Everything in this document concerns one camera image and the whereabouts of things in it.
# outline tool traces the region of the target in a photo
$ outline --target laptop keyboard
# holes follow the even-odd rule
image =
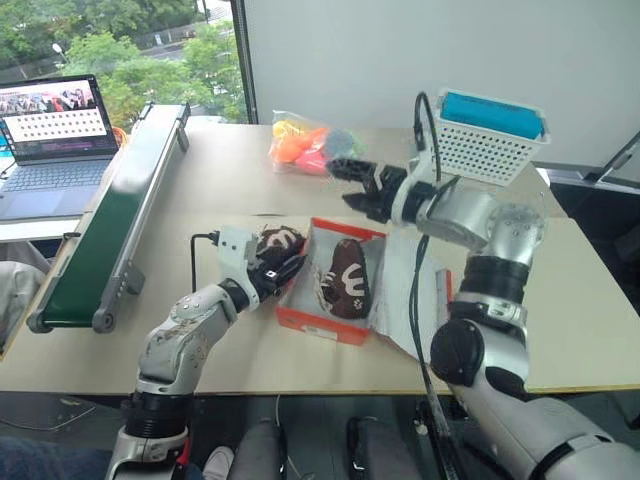
[[[19,167],[7,179],[3,192],[98,185],[108,160],[52,163]]]

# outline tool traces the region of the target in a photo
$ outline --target white wall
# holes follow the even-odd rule
[[[640,130],[639,0],[245,0],[258,113],[409,127],[442,87],[545,110],[536,160],[604,165]]]

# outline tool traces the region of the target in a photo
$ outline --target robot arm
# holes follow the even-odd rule
[[[218,245],[224,280],[178,300],[147,336],[135,392],[123,403],[126,424],[108,480],[178,478],[188,456],[189,408],[209,351],[238,313],[277,294],[304,263],[299,255],[277,266],[261,261],[257,237],[241,229],[226,228],[210,239]]]
[[[543,219],[530,207],[466,189],[457,178],[436,189],[421,180],[430,162],[428,168],[420,163],[417,176],[384,167],[381,187],[368,162],[338,160],[329,170],[365,185],[364,194],[343,198],[369,218],[415,224],[426,235],[469,249],[451,319],[432,340],[433,372],[477,420],[496,460],[515,479],[637,478],[640,456],[634,450],[569,405],[532,398],[524,389],[529,356],[522,300]]]

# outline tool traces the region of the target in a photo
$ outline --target laptop screen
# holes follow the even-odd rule
[[[118,149],[90,75],[0,85],[0,130],[18,162]]]

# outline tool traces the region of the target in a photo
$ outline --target table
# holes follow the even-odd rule
[[[225,224],[253,230],[266,223],[305,229],[310,215],[385,229],[343,205],[340,195],[353,191],[355,184],[273,175],[265,153],[268,127],[212,126],[192,118],[187,133],[191,149],[167,171],[140,239],[135,261],[147,275],[140,297],[123,301],[118,325],[108,335],[63,329],[35,335],[23,327],[0,363],[3,389],[130,392],[146,334],[189,292],[188,242],[193,233]],[[373,160],[390,158],[399,165],[406,158],[402,142],[411,138],[409,130],[357,134],[370,146]],[[514,183],[516,196],[527,190],[548,192],[532,167]],[[525,296],[532,359],[528,387],[545,392],[638,388],[640,321],[635,311],[553,198],[548,198],[547,211],[549,234],[535,258]],[[462,248],[433,239],[429,254],[451,268],[459,283],[466,259]],[[200,284],[216,281],[215,249],[201,247],[198,257]],[[354,347],[304,335],[280,327],[272,307],[270,301],[242,314],[216,344],[199,393],[423,391],[417,363],[375,336]],[[447,391],[439,381],[436,388]]]

